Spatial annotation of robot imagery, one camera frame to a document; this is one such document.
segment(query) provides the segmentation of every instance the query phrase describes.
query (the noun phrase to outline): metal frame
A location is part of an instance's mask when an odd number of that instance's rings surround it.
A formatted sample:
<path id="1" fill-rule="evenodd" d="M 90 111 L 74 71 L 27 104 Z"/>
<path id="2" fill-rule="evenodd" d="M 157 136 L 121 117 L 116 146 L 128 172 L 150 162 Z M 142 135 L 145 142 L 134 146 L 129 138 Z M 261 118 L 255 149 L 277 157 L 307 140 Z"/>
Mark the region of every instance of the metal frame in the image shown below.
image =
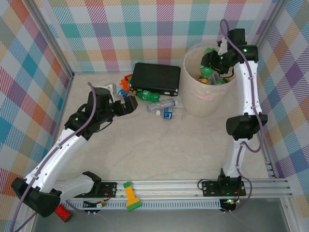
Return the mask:
<path id="1" fill-rule="evenodd" d="M 50 44 L 51 48 L 55 52 L 57 58 L 59 59 L 60 64 L 64 68 L 65 72 L 68 76 L 71 77 L 69 90 L 65 99 L 65 103 L 63 106 L 63 111 L 60 116 L 60 121 L 63 117 L 63 112 L 66 107 L 69 93 L 72 85 L 72 80 L 74 77 L 73 71 L 66 60 L 64 54 L 62 53 L 56 39 L 54 38 L 52 32 L 50 31 L 45 19 L 42 17 L 40 10 L 37 8 L 37 5 L 33 2 L 33 0 L 23 0 L 24 4 L 30 11 L 31 15 L 34 17 L 36 23 L 39 25 L 43 35 L 45 36 L 47 42 Z M 263 43 L 266 41 L 267 37 L 271 33 L 276 21 L 278 20 L 281 12 L 283 11 L 285 5 L 287 4 L 287 0 L 278 1 L 273 12 L 271 13 L 265 28 L 262 30 L 258 41 L 257 46 L 261 47 Z M 264 155 L 266 168 L 268 171 L 268 175 L 270 179 L 252 179 L 253 183 L 253 194 L 252 198 L 280 198 L 282 203 L 282 208 L 284 210 L 288 225 L 290 230 L 293 232 L 303 231 L 300 229 L 299 224 L 297 222 L 295 204 L 293 202 L 292 192 L 290 190 L 289 184 L 286 179 L 278 179 L 275 178 L 278 176 L 278 172 L 276 168 L 273 166 L 273 160 L 269 153 L 269 146 L 267 141 L 264 141 L 264 146 L 262 153 Z M 113 202 L 123 202 L 126 200 L 125 190 L 123 188 L 123 183 L 125 181 L 116 181 L 118 182 L 118 189 L 115 199 L 111 199 L 110 203 Z M 228 197 L 203 197 L 202 191 L 197 188 L 198 180 L 166 180 L 166 181 L 133 181 L 131 182 L 132 187 L 134 189 L 136 197 L 140 198 L 142 202 L 162 202 L 169 201 L 173 202 L 175 199 L 182 200 L 183 202 L 190 201 L 212 201 L 217 199 L 226 199 Z M 248 189 L 249 183 L 245 181 L 245 187 Z M 74 198 L 70 201 L 72 203 L 80 202 L 81 200 L 100 200 L 98 198 L 90 198 L 90 199 L 78 199 Z"/>
<path id="2" fill-rule="evenodd" d="M 134 195 L 141 200 L 141 209 L 220 209 L 220 199 L 231 197 L 203 197 L 202 191 L 197 187 L 199 180 L 157 180 L 157 181 L 132 181 Z M 117 193 L 114 199 L 108 201 L 108 209 L 125 209 L 127 201 L 123 184 L 127 181 L 104 181 L 117 182 Z M 246 189 L 249 183 L 244 181 Z M 292 192 L 286 179 L 253 179 L 253 192 L 251 198 L 281 198 L 292 197 Z M 72 198 L 71 204 L 79 209 L 84 208 L 83 201 L 100 201 L 103 198 Z"/>
<path id="3" fill-rule="evenodd" d="M 47 25 L 44 17 L 42 16 L 40 10 L 38 9 L 37 5 L 34 3 L 33 0 L 23 0 L 25 6 L 31 13 L 31 16 L 34 18 L 35 22 L 38 24 L 40 31 L 42 32 L 43 36 L 45 37 L 47 43 L 50 45 L 51 49 L 55 53 L 56 57 L 58 58 L 61 66 L 67 73 L 67 75 L 73 79 L 74 72 L 71 69 L 66 57 L 64 56 L 62 50 L 60 49 L 52 31 L 50 30 L 49 26 Z"/>
<path id="4" fill-rule="evenodd" d="M 262 29 L 259 38 L 257 39 L 256 46 L 260 48 L 263 46 L 267 38 L 269 37 L 271 31 L 273 30 L 278 18 L 280 17 L 282 11 L 284 10 L 288 0 L 278 0 L 273 11 L 270 13 L 270 16 L 265 23 L 264 28 Z"/>

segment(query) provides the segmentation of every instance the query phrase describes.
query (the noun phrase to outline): plaid fabric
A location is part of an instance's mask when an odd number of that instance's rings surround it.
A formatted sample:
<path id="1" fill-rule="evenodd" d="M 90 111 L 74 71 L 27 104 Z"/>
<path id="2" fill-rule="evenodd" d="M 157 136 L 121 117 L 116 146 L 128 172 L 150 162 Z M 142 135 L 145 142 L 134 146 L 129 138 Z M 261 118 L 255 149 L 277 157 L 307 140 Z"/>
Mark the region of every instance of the plaid fabric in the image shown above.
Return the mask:
<path id="1" fill-rule="evenodd" d="M 22 0 L 0 5 L 0 232 L 8 232 L 11 182 L 50 149 L 69 79 Z"/>
<path id="2" fill-rule="evenodd" d="M 188 48 L 201 41 L 215 44 L 222 37 L 222 18 L 231 28 L 245 28 L 256 41 L 276 0 L 48 2 L 56 22 L 50 19 L 41 0 L 36 0 L 72 69 L 99 72 L 131 71 L 137 62 L 180 66 Z M 61 28 L 62 38 L 55 24 Z M 69 56 L 68 49 L 74 57 Z"/>
<path id="3" fill-rule="evenodd" d="M 290 182 L 304 231 L 309 231 L 308 12 L 308 1 L 289 1 L 259 58 L 267 140 L 279 176 Z"/>

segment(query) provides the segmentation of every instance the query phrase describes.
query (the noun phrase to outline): trash bin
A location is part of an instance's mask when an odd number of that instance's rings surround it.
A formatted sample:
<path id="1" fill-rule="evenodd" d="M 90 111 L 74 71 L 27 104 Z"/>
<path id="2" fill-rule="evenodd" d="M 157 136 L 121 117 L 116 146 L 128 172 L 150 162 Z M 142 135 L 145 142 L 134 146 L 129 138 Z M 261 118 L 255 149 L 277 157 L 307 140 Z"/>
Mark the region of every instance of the trash bin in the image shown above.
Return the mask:
<path id="1" fill-rule="evenodd" d="M 236 80 L 223 85 L 206 85 L 197 81 L 200 63 L 207 47 L 194 47 L 185 54 L 180 74 L 180 91 L 186 111 L 195 116 L 209 116 L 220 106 L 224 96 L 235 85 Z"/>

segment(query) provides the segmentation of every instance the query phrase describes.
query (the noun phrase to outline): bracket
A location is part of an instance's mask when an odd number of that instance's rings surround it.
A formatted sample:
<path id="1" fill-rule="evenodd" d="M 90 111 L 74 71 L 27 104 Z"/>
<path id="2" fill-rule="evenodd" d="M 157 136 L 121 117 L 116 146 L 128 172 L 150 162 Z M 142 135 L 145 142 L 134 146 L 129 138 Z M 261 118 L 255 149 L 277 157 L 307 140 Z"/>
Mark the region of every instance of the bracket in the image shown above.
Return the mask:
<path id="1" fill-rule="evenodd" d="M 99 191 L 97 194 L 95 194 L 95 189 L 92 188 L 92 190 L 89 193 L 80 194 L 74 198 L 106 198 L 106 191 L 104 189 L 107 189 L 108 192 L 111 194 L 111 198 L 116 197 L 117 192 L 117 183 L 116 182 L 101 182 L 99 186 Z"/>
<path id="2" fill-rule="evenodd" d="M 228 194 L 223 194 L 219 188 L 218 181 L 203 181 L 202 182 L 203 196 L 204 197 L 221 197 L 221 196 L 230 196 L 230 197 L 238 197 L 238 192 L 233 191 Z M 238 188 L 239 196 L 246 196 L 246 189 L 243 181 L 240 183 L 240 187 Z"/>

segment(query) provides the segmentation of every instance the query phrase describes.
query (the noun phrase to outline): blue label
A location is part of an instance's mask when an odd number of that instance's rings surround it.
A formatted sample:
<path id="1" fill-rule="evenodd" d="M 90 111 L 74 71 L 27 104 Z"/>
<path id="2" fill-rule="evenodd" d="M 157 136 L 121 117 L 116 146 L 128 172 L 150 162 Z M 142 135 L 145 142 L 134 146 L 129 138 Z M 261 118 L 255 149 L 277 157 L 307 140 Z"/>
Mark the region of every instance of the blue label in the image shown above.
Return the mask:
<path id="1" fill-rule="evenodd" d="M 173 108 L 164 108 L 164 119 L 172 119 Z"/>

